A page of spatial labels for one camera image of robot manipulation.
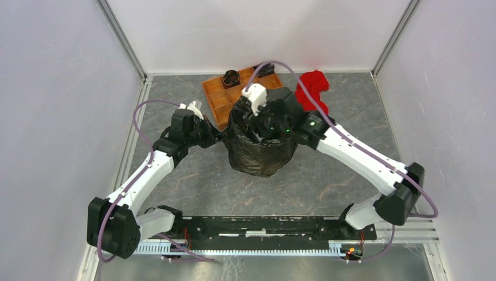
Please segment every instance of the table surface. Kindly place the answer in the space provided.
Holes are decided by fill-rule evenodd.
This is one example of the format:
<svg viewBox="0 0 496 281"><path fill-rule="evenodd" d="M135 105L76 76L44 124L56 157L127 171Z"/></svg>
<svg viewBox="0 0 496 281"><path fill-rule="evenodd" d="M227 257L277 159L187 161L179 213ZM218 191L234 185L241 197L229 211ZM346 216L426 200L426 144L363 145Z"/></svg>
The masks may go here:
<svg viewBox="0 0 496 281"><path fill-rule="evenodd" d="M279 74L283 84L295 90L290 74ZM374 82L368 73L326 73L330 90L322 93L329 115L347 131L380 153L399 160L398 151ZM189 103L203 102L202 112L213 120L201 82L214 76L154 77L148 99ZM174 107L149 104L143 132L153 141L170 124ZM138 140L131 171L148 153ZM221 144L192 148L189 155L153 190L140 212L169 205L184 215L339 215L350 203L361 202L377 190L339 161L299 146L291 161L275 175L262 178L234 171L228 151ZM378 252L372 245L368 253ZM227 256L221 264L169 266L150 256L114 261L105 265L102 280L321 280L331 276L368 280L429 280L423 247L395 245L370 265L345 266L329 258Z"/></svg>

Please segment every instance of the trash bag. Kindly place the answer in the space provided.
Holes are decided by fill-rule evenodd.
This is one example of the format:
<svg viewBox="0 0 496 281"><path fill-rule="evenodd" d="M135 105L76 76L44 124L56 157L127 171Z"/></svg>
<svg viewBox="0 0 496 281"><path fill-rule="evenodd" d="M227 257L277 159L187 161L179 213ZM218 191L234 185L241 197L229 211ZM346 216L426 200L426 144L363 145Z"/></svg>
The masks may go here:
<svg viewBox="0 0 496 281"><path fill-rule="evenodd" d="M236 171L270 177L291 160L298 143L286 134L278 139L260 138L243 120L248 110L238 101L229 114L228 125L223 131L229 163Z"/></svg>

